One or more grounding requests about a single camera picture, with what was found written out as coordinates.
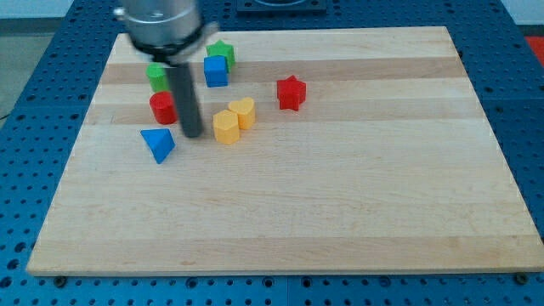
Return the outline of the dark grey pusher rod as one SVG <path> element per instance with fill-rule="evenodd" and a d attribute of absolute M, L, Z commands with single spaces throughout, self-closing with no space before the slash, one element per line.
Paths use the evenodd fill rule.
<path fill-rule="evenodd" d="M 189 64 L 183 63 L 169 67 L 166 69 L 166 73 L 184 136 L 187 138 L 200 137 L 203 133 L 203 123 Z"/>

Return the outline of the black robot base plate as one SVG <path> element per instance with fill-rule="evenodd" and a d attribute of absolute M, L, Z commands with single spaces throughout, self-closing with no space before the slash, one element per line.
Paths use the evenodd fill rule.
<path fill-rule="evenodd" d="M 327 0 L 236 0 L 237 15 L 317 13 L 327 11 Z"/>

